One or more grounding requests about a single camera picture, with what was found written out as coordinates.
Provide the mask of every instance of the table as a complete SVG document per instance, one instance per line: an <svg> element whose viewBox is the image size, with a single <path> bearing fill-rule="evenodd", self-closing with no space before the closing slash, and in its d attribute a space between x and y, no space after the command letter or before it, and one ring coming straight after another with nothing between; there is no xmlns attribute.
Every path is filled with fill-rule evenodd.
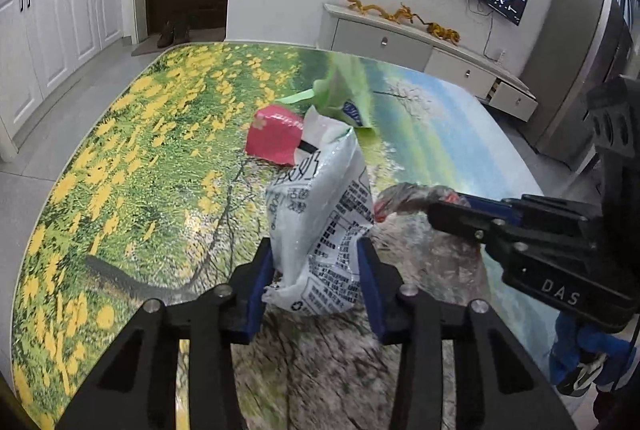
<svg viewBox="0 0 640 430"><path fill-rule="evenodd" d="M144 299L193 299L252 259L268 235L264 188L276 174L244 153L254 112L335 74L338 62L370 89L376 131L359 131L358 139L374 196L399 181L492 199L541 193L491 116L452 84L310 48L176 47L114 101L78 147L27 247L12 363L20 400L42 428L52 428ZM506 288L499 266L483 259L490 301L546 373L557 312ZM179 428L188 417L187 361L183 352ZM254 344L234 347L234 362L251 429L388 424L399 350L378 346L362 309L302 320L268 309Z"/></svg>

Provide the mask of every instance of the shoe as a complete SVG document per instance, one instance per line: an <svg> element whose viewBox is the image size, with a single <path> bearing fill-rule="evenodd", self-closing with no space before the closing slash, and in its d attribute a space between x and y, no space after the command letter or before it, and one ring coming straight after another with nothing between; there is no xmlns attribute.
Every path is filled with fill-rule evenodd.
<svg viewBox="0 0 640 430"><path fill-rule="evenodd" d="M174 25L169 21L164 24L158 40L158 48L165 48L174 43Z"/></svg>
<svg viewBox="0 0 640 430"><path fill-rule="evenodd" d="M189 24L187 23L187 18L178 19L178 21L175 23L174 31L175 31L174 43L176 45L188 44L190 42Z"/></svg>

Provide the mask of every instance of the gold dragon ornament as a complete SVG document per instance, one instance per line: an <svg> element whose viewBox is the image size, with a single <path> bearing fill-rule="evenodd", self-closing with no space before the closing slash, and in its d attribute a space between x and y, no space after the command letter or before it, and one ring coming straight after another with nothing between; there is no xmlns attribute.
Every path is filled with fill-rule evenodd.
<svg viewBox="0 0 640 430"><path fill-rule="evenodd" d="M347 2L350 3L349 9L353 11L357 11L360 14L365 15L368 11L375 10L378 11L385 20L389 20L396 24L401 23L400 18L406 18L413 23L415 16L424 26L427 27L427 32L432 36L450 42L454 45L458 45L458 42L460 41L460 34L457 31L454 31L453 29L446 29L435 22L425 22L417 13L412 13L411 8L407 7L402 2L400 3L400 8L393 14L387 13L382 7L374 4L362 5L360 0L347 0Z"/></svg>

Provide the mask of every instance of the yellow flower print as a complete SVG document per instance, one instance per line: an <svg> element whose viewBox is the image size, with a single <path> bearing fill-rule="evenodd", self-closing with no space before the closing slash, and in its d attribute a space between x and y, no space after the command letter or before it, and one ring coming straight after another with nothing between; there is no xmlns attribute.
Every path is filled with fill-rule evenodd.
<svg viewBox="0 0 640 430"><path fill-rule="evenodd" d="M151 119L155 114L160 110L164 104L169 101L170 95L164 94L160 97L156 98L156 100L152 101L145 107L145 111L143 111L140 119Z"/></svg>
<svg viewBox="0 0 640 430"><path fill-rule="evenodd" d="M149 240L151 238L151 235L153 234L155 228L156 228L156 221L154 220L151 224L149 224L149 227L146 230L146 233L142 237L142 240L145 240L145 241Z"/></svg>
<svg viewBox="0 0 640 430"><path fill-rule="evenodd" d="M62 257L59 253L52 253L49 257L49 263L47 264L47 269L44 273L44 282L47 285L47 293L52 294L55 289L55 284L53 283L53 277L58 270L58 263Z"/></svg>
<svg viewBox="0 0 640 430"><path fill-rule="evenodd" d="M40 343L44 343L44 331L46 330L44 325L44 310L42 307L38 307L36 313L36 338Z"/></svg>
<svg viewBox="0 0 640 430"><path fill-rule="evenodd" d="M74 164L75 169L79 170L81 168L84 168L85 166L87 166L87 164L89 164L94 159L95 152L92 152L93 148L94 146L91 145L91 146L87 146L87 148L82 150L82 152L80 153L80 155L78 156Z"/></svg>
<svg viewBox="0 0 640 430"><path fill-rule="evenodd" d="M125 161L126 163L130 163L133 159L135 159L135 158L136 158L136 156L138 155L138 151L139 151L139 150L140 150L140 146L139 146L139 145L136 145L136 147L135 147L135 148L133 148L133 150L132 150L131 152L129 152L129 153L125 156L124 161Z"/></svg>
<svg viewBox="0 0 640 430"><path fill-rule="evenodd" d="M105 305L98 312L97 317L95 317L95 323L98 325L100 329L110 329L113 325L113 320L115 317L115 313L113 311L113 307L110 305Z"/></svg>
<svg viewBox="0 0 640 430"><path fill-rule="evenodd" d="M211 121L211 126L213 130L224 130L226 123L224 121L219 121L217 117L214 117Z"/></svg>
<svg viewBox="0 0 640 430"><path fill-rule="evenodd" d="M68 362L66 362L66 371L68 372L69 376L75 376L76 372L78 371L78 362L73 356L71 356Z"/></svg>
<svg viewBox="0 0 640 430"><path fill-rule="evenodd" d="M111 109L114 112L120 111L123 108L126 108L131 103L136 100L136 95L134 93L128 93L127 95L119 98L114 104L111 105Z"/></svg>
<svg viewBox="0 0 640 430"><path fill-rule="evenodd" d="M40 430L54 430L53 418L45 412L40 414Z"/></svg>
<svg viewBox="0 0 640 430"><path fill-rule="evenodd" d="M103 235L100 235L99 233L94 237L94 243L91 244L91 249L89 250L90 255L95 256L95 254L98 252L98 246L100 246L102 237Z"/></svg>
<svg viewBox="0 0 640 430"><path fill-rule="evenodd" d="M62 323L62 294L60 293L56 297L56 323Z"/></svg>
<svg viewBox="0 0 640 430"><path fill-rule="evenodd" d="M148 87L150 84L154 82L154 78L151 76L143 76L139 77L135 82L131 85L129 89L131 92L140 92Z"/></svg>
<svg viewBox="0 0 640 430"><path fill-rule="evenodd" d="M107 222L104 223L103 232L105 235L110 235L111 233L115 233L118 228L118 221L120 219L116 214L113 215Z"/></svg>
<svg viewBox="0 0 640 430"><path fill-rule="evenodd" d="M27 377L22 370L20 365L14 365L14 383L15 389L18 392L18 396L20 396L20 402L24 406L28 406L33 403L33 396L31 395L31 388L29 388L29 383L27 381Z"/></svg>
<svg viewBox="0 0 640 430"><path fill-rule="evenodd" d="M92 166L87 170L87 175L84 178L84 181L88 185L96 185L105 180L107 176L107 161L105 159L101 159L98 161L95 166Z"/></svg>
<svg viewBox="0 0 640 430"><path fill-rule="evenodd" d="M111 182L115 185L120 185L124 182L124 179L125 179L124 170L119 170L116 172L115 175L113 175L113 179L111 179Z"/></svg>
<svg viewBox="0 0 640 430"><path fill-rule="evenodd" d="M133 159L133 161L131 161L131 164L127 167L127 172L129 172L129 175L131 175L138 168L140 168L140 166L142 166L142 161L140 159Z"/></svg>
<svg viewBox="0 0 640 430"><path fill-rule="evenodd" d="M166 135L160 134L159 136L154 137L154 140L151 142L151 146L153 146L154 148L158 148L158 146L164 143L165 139Z"/></svg>
<svg viewBox="0 0 640 430"><path fill-rule="evenodd" d="M45 350L49 350L49 355L52 360L56 358L56 341L53 338L53 334L51 331L47 331L44 334L44 348Z"/></svg>
<svg viewBox="0 0 640 430"><path fill-rule="evenodd" d="M22 286L22 302L24 305L29 304L29 300L36 298L38 294L38 277L31 276L27 278Z"/></svg>
<svg viewBox="0 0 640 430"><path fill-rule="evenodd" d="M145 97L153 97L161 90L162 90L162 85L156 84L145 92Z"/></svg>
<svg viewBox="0 0 640 430"><path fill-rule="evenodd" d="M113 128L113 125L116 124L116 120L114 117L112 117L110 120L106 121L105 123L102 123L100 126L98 126L95 129L95 134L98 137L102 137L103 135L105 135L109 130L111 130L111 128Z"/></svg>
<svg viewBox="0 0 640 430"><path fill-rule="evenodd" d="M163 123L164 123L164 116L162 116L162 117L158 120L158 122L156 123L156 126L154 126L154 129L153 129L153 130L151 130L151 132L153 132L153 133L157 132L157 131L160 129L160 127L162 126L162 124L163 124Z"/></svg>
<svg viewBox="0 0 640 430"><path fill-rule="evenodd" d="M104 184L100 185L100 187L96 190L96 192L91 197L89 201L89 209L91 210L91 220L95 220L100 215L100 210L104 206L104 203L107 202L107 199L111 195L111 185Z"/></svg>
<svg viewBox="0 0 640 430"><path fill-rule="evenodd" d="M84 360L84 345L82 342L76 343L76 350L74 350L73 357L76 358L76 360Z"/></svg>
<svg viewBox="0 0 640 430"><path fill-rule="evenodd" d="M56 367L62 376L62 386L65 389L65 394L69 396L71 389L69 388L69 378L66 374L65 362L62 360L62 345L65 334L63 331L58 331L58 343L56 344Z"/></svg>
<svg viewBox="0 0 640 430"><path fill-rule="evenodd" d="M115 145L118 144L118 140L120 139L120 133L115 133L113 134L111 137L109 137L109 140L105 143L105 145L102 148L103 152L108 152L109 150L115 148Z"/></svg>
<svg viewBox="0 0 640 430"><path fill-rule="evenodd" d="M27 250L27 254L29 256L35 255L40 249L40 246L42 244L42 239L44 239L45 230L46 229L44 227L44 224L40 224L36 228L36 230L33 232L33 235L31 235L29 249Z"/></svg>
<svg viewBox="0 0 640 430"><path fill-rule="evenodd" d="M86 295L80 293L78 295L78 327L82 327L86 323L87 308L86 308ZM84 356L84 347L82 347L82 356Z"/></svg>

